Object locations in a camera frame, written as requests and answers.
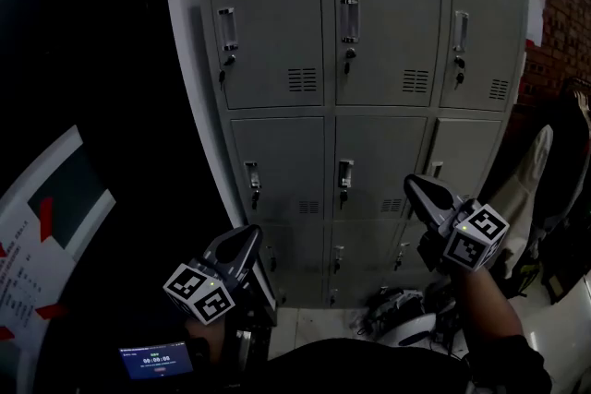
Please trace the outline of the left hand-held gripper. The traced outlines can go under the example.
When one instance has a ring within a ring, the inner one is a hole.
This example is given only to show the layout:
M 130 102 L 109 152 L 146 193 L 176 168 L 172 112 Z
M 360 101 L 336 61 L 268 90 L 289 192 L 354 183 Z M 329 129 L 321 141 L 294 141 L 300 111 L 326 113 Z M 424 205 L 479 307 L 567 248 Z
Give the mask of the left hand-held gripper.
M 213 322 L 263 295 L 256 275 L 263 232 L 256 224 L 214 238 L 201 256 L 182 263 L 163 285 L 175 305 L 200 322 Z

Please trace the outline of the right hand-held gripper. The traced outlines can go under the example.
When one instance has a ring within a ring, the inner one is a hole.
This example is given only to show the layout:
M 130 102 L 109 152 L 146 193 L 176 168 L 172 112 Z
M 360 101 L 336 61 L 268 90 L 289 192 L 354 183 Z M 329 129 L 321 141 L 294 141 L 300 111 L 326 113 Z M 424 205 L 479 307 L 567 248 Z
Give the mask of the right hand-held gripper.
M 493 207 L 460 197 L 435 177 L 409 174 L 404 179 L 404 191 L 426 226 L 417 252 L 430 271 L 445 260 L 469 271 L 480 269 L 510 228 Z

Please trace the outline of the grey metal locker cabinet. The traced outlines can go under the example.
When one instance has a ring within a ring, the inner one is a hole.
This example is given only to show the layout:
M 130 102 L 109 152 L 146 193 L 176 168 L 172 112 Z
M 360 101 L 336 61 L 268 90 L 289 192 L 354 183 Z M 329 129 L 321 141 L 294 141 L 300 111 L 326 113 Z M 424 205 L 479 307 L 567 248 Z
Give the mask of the grey metal locker cabinet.
M 410 173 L 476 197 L 508 124 L 528 0 L 200 0 L 238 212 L 277 303 L 431 280 Z

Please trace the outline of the person's right forearm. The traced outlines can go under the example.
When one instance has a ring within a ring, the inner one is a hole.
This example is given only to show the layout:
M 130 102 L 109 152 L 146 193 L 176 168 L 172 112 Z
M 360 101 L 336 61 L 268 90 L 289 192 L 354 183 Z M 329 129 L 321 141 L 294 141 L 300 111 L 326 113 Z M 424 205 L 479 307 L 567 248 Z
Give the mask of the person's right forearm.
M 486 268 L 454 269 L 451 281 L 470 352 L 494 340 L 524 336 L 518 315 Z

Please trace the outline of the person's left forearm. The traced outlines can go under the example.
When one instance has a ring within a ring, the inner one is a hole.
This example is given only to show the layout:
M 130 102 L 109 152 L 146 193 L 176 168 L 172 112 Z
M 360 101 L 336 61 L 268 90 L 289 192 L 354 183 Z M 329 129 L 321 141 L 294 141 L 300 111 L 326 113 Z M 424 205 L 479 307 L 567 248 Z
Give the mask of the person's left forearm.
M 185 329 L 191 339 L 204 339 L 208 342 L 210 349 L 221 349 L 225 339 L 225 317 L 221 316 L 204 325 L 197 319 L 189 318 L 185 322 Z

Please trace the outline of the white hanging garment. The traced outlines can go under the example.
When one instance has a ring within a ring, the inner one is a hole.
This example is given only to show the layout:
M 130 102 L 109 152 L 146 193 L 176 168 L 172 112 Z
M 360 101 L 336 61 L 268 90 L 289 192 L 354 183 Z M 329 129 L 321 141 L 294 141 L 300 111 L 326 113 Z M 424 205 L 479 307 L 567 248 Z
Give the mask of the white hanging garment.
M 513 173 L 488 202 L 508 223 L 495 254 L 486 267 L 497 279 L 508 280 L 524 253 L 533 220 L 535 197 L 553 141 L 550 125 L 538 133 Z

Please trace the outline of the small lit display screen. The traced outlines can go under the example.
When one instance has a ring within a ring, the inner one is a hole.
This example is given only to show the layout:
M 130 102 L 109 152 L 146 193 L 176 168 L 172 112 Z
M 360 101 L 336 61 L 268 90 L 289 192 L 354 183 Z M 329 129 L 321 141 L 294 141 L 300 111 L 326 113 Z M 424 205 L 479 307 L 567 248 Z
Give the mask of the small lit display screen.
M 119 354 L 131 380 L 181 376 L 193 372 L 188 348 L 183 341 L 123 348 Z

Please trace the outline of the white round helmet device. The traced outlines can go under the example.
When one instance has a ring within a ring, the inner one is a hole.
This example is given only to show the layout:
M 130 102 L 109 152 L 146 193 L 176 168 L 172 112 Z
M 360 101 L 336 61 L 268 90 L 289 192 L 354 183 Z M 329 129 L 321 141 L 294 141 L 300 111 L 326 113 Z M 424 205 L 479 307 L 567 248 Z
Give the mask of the white round helmet device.
M 357 335 L 389 347 L 406 347 L 428 338 L 436 315 L 428 312 L 417 290 L 383 287 L 367 302 Z

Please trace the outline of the person's black shirt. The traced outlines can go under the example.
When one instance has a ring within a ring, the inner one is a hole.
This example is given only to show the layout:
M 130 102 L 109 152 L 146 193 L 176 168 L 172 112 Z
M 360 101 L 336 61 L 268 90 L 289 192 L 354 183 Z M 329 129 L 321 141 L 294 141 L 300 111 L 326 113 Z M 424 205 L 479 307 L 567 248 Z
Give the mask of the person's black shirt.
M 313 342 L 237 381 L 235 394 L 550 394 L 543 357 L 522 336 L 482 345 L 458 360 L 419 347 L 364 340 Z

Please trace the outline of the white poster with red tape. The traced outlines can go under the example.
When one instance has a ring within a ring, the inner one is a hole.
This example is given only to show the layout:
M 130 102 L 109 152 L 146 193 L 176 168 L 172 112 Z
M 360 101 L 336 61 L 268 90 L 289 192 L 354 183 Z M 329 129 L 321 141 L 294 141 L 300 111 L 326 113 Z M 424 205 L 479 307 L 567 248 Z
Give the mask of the white poster with red tape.
M 0 197 L 0 394 L 31 394 L 43 311 L 115 206 L 76 126 L 44 150 Z

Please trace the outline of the black clothes rack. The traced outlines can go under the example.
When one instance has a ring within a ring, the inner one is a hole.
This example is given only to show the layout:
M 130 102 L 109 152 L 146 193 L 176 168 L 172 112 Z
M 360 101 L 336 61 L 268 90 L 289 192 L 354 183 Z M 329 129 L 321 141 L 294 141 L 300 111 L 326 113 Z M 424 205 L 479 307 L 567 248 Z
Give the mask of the black clothes rack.
M 577 77 L 564 79 L 560 98 L 574 100 L 584 113 L 591 116 L 591 82 Z

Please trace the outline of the white paper sheet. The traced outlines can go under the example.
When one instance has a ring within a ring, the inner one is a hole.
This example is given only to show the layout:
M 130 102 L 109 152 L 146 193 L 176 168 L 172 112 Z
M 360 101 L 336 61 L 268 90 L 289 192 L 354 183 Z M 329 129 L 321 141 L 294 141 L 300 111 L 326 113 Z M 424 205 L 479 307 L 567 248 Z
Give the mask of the white paper sheet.
M 546 0 L 528 0 L 526 41 L 540 47 L 544 29 L 544 9 Z

